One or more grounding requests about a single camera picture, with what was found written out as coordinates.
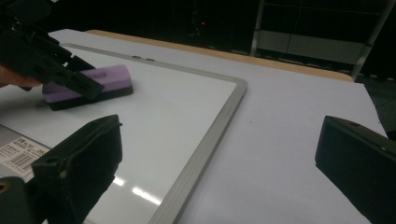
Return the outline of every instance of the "cabinet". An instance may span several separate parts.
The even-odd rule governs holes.
[[[262,0],[250,53],[349,73],[371,47],[388,6],[382,0]]]

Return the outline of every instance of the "whiteboard frame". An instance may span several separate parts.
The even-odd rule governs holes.
[[[207,130],[204,138],[194,150],[185,167],[178,175],[175,183],[166,193],[162,203],[148,222],[148,224],[176,223],[181,216],[181,213],[185,208],[190,196],[192,195],[201,175],[205,171],[206,166],[209,164],[210,159],[216,151],[222,136],[225,134],[231,120],[233,119],[233,115],[242,102],[242,99],[244,98],[248,89],[248,83],[244,79],[238,77],[228,77],[221,74],[214,74],[189,67],[183,67],[170,63],[162,63],[151,59],[143,59],[132,55],[120,54],[102,49],[94,49],[70,43],[63,43],[61,46],[87,50],[139,63],[147,63],[153,66],[174,69],[198,76],[211,77],[236,84],[233,92],[229,96],[220,112],[217,114],[212,125]]]

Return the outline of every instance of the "barcode label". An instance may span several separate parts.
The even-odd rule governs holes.
[[[25,137],[0,147],[0,163],[14,171],[16,175],[27,176],[32,173],[31,164],[49,150]]]

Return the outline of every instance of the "dark background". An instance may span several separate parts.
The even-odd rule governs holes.
[[[261,30],[365,43],[387,0],[265,0]],[[196,47],[249,54],[259,0],[49,1],[51,14],[38,23],[48,32],[104,30]],[[361,72],[379,79],[396,71],[393,9]],[[274,54],[262,50],[258,57]],[[278,60],[279,55],[271,55]],[[281,54],[294,61],[307,60]],[[324,69],[350,64],[318,62]]]

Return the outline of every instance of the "purple eraser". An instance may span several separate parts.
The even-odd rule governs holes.
[[[96,68],[81,73],[104,85],[99,96],[94,100],[87,100],[79,93],[50,82],[43,85],[42,93],[51,109],[59,110],[133,93],[131,75],[125,65]]]

